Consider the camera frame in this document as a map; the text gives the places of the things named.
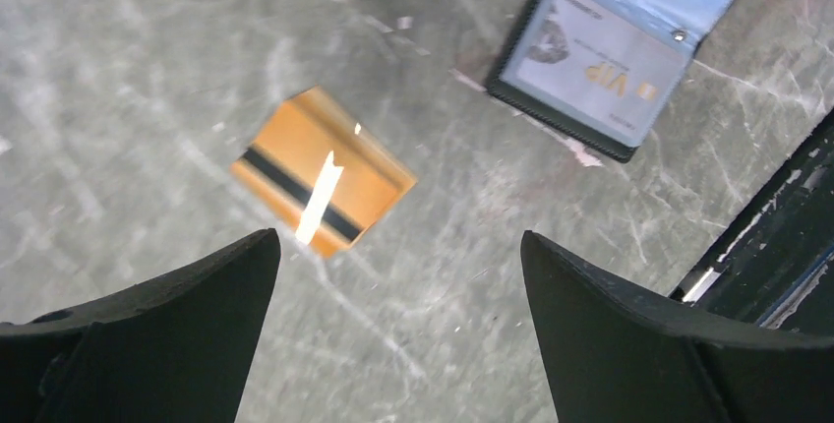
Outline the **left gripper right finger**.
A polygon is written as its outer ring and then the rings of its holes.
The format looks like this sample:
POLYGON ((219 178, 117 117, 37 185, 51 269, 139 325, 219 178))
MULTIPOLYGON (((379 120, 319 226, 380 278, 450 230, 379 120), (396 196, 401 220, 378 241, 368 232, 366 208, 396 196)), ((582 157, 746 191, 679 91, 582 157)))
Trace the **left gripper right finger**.
POLYGON ((520 259, 562 422, 829 422, 833 341, 693 309, 526 231, 520 259))

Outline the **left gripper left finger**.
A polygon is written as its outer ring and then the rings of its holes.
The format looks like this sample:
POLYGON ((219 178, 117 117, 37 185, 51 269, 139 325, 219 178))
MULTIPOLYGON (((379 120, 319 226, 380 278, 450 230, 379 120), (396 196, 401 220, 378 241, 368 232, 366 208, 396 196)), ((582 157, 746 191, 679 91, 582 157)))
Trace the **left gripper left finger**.
POLYGON ((232 422, 273 294, 261 229, 129 288, 1 327, 5 422, 232 422))

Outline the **black leather card holder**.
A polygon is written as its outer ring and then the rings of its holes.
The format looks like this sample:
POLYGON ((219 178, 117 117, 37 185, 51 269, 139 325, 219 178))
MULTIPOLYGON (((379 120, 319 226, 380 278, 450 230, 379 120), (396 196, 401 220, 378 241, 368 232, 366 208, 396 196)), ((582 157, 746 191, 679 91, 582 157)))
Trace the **black leather card holder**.
POLYGON ((489 95, 631 160, 734 0, 527 0, 489 95))

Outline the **single silver card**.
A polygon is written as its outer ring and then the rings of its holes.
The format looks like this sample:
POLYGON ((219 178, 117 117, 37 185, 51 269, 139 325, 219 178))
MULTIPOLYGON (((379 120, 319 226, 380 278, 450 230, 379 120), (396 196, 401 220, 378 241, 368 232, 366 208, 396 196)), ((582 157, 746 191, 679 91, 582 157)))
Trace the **single silver card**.
POLYGON ((548 0, 508 79, 627 146, 641 143, 686 58, 593 0, 548 0))

